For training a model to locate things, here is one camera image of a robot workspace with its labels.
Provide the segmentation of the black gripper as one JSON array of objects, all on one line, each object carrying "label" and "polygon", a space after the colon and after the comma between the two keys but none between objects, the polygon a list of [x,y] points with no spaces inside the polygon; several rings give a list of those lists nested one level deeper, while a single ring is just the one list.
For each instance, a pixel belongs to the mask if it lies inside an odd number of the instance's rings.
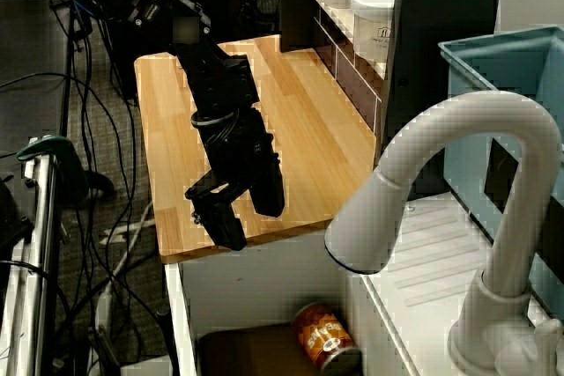
[{"label": "black gripper", "polygon": [[230,203],[249,191],[256,213],[279,217],[285,208],[278,154],[273,135],[265,129],[260,112],[237,109],[221,118],[190,117],[198,130],[211,170],[185,193],[193,202],[193,218],[219,247],[241,251],[247,240]]}]

